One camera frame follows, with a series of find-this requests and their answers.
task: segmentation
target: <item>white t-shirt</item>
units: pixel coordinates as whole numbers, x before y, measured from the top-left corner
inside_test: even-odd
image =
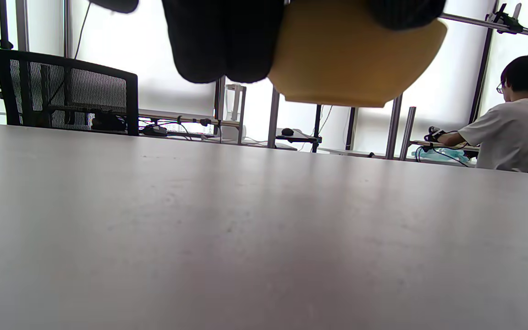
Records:
[[[476,167],[528,171],[528,99],[499,104],[458,133],[472,146],[482,144]]]

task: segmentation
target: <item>black hair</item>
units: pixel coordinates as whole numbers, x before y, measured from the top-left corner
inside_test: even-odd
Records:
[[[528,55],[521,56],[509,63],[500,76],[503,86],[515,92],[528,92]]]

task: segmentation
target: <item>metal pole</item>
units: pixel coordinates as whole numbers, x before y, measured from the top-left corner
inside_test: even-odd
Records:
[[[356,135],[356,123],[358,122],[358,108],[350,107],[350,120],[347,125],[346,150],[352,150],[354,136]]]
[[[239,126],[237,127],[237,134],[239,135],[237,138],[237,144],[241,146],[243,140],[243,109],[246,107],[246,92],[248,91],[248,88],[246,86],[239,86],[239,88],[242,92],[242,105],[239,108],[241,113],[239,113]]]
[[[268,125],[268,148],[276,148],[276,124],[278,121],[278,103],[281,100],[281,94],[272,89],[272,105],[270,106],[270,125]]]
[[[1,29],[1,48],[11,50],[12,44],[9,42],[9,32],[7,26],[7,2],[0,0],[0,29]]]
[[[17,50],[30,51],[28,34],[27,0],[15,0],[15,17],[17,26]]]
[[[73,58],[73,27],[71,0],[63,1],[63,36],[65,44],[65,58]]]
[[[214,100],[214,108],[215,108],[215,119],[222,120],[224,117],[224,105],[225,105],[225,99],[226,99],[226,76],[223,76],[215,82],[215,100]],[[217,135],[218,128],[213,128],[213,134]]]
[[[526,30],[523,30],[522,32],[511,31],[511,29],[509,29],[509,27],[507,25],[503,25],[503,24],[500,24],[500,23],[492,23],[492,22],[487,22],[487,21],[480,21],[478,19],[452,15],[452,14],[449,14],[449,13],[442,14],[440,16],[440,18],[449,19],[449,21],[456,21],[456,22],[461,22],[461,23],[468,23],[468,24],[472,24],[472,25],[478,25],[479,27],[484,27],[484,28],[497,29],[498,31],[503,31],[503,32],[507,32],[507,33],[528,35],[528,31],[526,31]]]
[[[476,121],[476,119],[478,119],[478,114],[480,113],[480,105],[482,104],[482,91],[484,90],[484,82],[486,82],[486,70],[488,69],[488,57],[490,56],[490,46],[492,44],[493,33],[493,29],[488,29],[486,32],[482,60],[480,61],[480,71],[478,72],[478,80],[476,81],[476,92],[474,93],[474,100],[472,101],[472,110],[470,112],[468,124]]]
[[[386,145],[386,159],[394,159],[394,148],[396,147],[396,132],[398,121],[401,117],[402,94],[394,99],[392,104],[392,115],[390,116],[390,127],[388,128],[388,143]]]
[[[401,155],[398,157],[399,160],[405,161],[407,159],[407,153],[409,150],[409,145],[411,141],[411,132],[413,131],[413,123],[415,123],[415,112],[417,112],[417,107],[409,107],[409,115],[407,117],[407,124],[405,125],[405,134],[402,136],[402,148]]]
[[[317,104],[317,111],[315,113],[315,128],[313,129],[313,137],[317,139],[319,139],[319,124],[321,122],[321,109],[322,108],[323,106],[321,104]],[[319,147],[319,143],[314,142],[313,148],[311,148],[311,152],[316,153],[318,147]]]

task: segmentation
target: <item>blue plastic bag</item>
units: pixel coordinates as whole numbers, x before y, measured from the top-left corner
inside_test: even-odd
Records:
[[[456,159],[457,161],[461,161],[462,163],[467,163],[470,161],[469,158],[465,156],[463,153],[463,150],[455,150],[455,149],[447,149],[447,148],[436,148],[438,152],[442,154],[446,154],[449,157],[452,157],[453,159]],[[416,151],[411,153],[415,159],[419,158],[421,159],[428,159],[428,160],[435,160],[435,161],[452,161],[449,157],[445,157],[442,154],[436,153],[433,149],[429,149],[427,152],[423,150],[423,148],[418,148]]]

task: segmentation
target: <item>black office chair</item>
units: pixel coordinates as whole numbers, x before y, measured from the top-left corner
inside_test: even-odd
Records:
[[[0,49],[8,125],[138,135],[138,76],[60,56]]]

